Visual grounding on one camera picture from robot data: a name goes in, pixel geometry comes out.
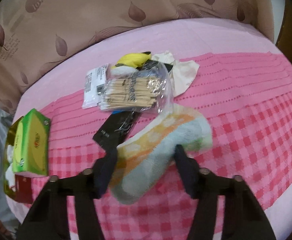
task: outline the folded towel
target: folded towel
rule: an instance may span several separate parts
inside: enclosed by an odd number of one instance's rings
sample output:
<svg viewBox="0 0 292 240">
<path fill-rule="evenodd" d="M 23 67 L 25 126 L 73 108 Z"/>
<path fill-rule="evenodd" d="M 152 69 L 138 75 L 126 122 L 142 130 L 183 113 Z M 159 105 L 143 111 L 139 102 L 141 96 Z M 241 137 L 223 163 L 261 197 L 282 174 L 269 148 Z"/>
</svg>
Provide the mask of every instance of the folded towel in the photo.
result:
<svg viewBox="0 0 292 240">
<path fill-rule="evenodd" d="M 117 146 L 118 161 L 110 182 L 115 198 L 123 204 L 136 202 L 164 174 L 177 144 L 191 151 L 208 148 L 212 134 L 201 113 L 174 104 L 172 114 L 160 114 Z"/>
</svg>

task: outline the yellow cloth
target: yellow cloth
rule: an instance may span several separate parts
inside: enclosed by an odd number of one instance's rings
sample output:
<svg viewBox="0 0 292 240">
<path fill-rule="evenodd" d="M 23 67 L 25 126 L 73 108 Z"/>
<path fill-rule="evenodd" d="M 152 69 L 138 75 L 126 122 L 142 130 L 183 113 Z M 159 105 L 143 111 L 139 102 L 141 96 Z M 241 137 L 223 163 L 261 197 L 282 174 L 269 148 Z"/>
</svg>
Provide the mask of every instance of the yellow cloth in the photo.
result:
<svg viewBox="0 0 292 240">
<path fill-rule="evenodd" d="M 123 64 L 129 67 L 142 67 L 142 65 L 151 58 L 150 54 L 145 53 L 129 53 L 122 56 L 118 61 L 117 64 Z"/>
</svg>

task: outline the pink blanket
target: pink blanket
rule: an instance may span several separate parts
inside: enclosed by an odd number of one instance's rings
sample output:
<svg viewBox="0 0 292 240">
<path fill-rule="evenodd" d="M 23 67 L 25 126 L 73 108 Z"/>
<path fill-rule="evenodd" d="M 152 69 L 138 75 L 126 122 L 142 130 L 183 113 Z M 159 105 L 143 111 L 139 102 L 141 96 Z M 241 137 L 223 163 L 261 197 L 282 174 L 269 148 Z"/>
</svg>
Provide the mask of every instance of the pink blanket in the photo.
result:
<svg viewBox="0 0 292 240">
<path fill-rule="evenodd" d="M 270 207 L 292 183 L 291 64 L 270 52 L 208 53 L 191 59 L 200 64 L 197 77 L 175 103 L 207 117 L 214 146 L 190 156 L 217 175 L 241 174 L 263 209 Z M 104 154 L 92 136 L 109 113 L 82 109 L 82 101 L 80 90 L 41 110 L 52 120 L 50 175 L 76 175 Z M 153 118 L 143 115 L 130 136 Z M 34 198 L 46 181 L 33 179 Z M 76 233 L 73 199 L 68 200 L 70 230 Z M 106 239 L 186 239 L 196 201 L 184 192 L 173 165 L 137 203 L 122 205 L 108 192 L 95 205 Z M 219 216 L 216 232 L 221 226 Z"/>
</svg>

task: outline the plastic bag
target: plastic bag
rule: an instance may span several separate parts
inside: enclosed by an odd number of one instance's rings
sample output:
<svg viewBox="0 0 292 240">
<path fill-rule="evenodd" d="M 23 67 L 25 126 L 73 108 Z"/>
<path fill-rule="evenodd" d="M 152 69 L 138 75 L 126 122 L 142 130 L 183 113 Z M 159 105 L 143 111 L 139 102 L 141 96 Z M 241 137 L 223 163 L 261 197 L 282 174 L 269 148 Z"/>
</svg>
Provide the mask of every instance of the plastic bag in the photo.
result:
<svg viewBox="0 0 292 240">
<path fill-rule="evenodd" d="M 173 94 L 165 65 L 158 62 L 149 70 L 107 80 L 99 107 L 103 111 L 171 112 Z"/>
<path fill-rule="evenodd" d="M 106 82 L 108 64 L 87 72 L 85 78 L 84 101 L 82 108 L 97 106 L 101 101 L 101 93 Z"/>
</svg>

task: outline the clear plastic bag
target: clear plastic bag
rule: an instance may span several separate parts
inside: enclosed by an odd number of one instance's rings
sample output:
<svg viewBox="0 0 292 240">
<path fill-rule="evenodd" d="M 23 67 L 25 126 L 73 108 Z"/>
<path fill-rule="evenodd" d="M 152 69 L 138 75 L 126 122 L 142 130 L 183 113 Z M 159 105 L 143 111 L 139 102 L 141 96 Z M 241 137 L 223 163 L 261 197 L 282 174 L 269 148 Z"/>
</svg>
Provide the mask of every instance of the clear plastic bag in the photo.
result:
<svg viewBox="0 0 292 240">
<path fill-rule="evenodd" d="M 149 70 L 107 80 L 99 107 L 103 111 L 171 112 L 173 93 L 167 68 L 158 62 Z"/>
</svg>

